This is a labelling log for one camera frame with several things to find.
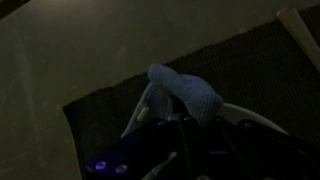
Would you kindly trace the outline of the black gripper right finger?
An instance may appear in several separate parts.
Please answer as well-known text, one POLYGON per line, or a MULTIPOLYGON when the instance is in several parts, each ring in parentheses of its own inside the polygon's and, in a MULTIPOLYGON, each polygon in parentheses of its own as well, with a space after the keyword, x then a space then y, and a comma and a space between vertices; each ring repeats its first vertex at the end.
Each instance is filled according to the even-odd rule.
POLYGON ((197 180, 320 180, 319 148, 271 127, 217 116, 196 127, 197 180))

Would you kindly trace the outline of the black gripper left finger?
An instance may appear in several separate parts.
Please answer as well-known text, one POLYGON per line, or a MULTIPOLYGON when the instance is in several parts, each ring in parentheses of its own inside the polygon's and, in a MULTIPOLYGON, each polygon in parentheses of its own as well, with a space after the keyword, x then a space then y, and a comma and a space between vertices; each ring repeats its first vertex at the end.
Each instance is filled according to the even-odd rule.
POLYGON ((183 149, 181 119, 154 119, 92 156, 86 170, 93 180, 142 180, 172 152, 183 149))

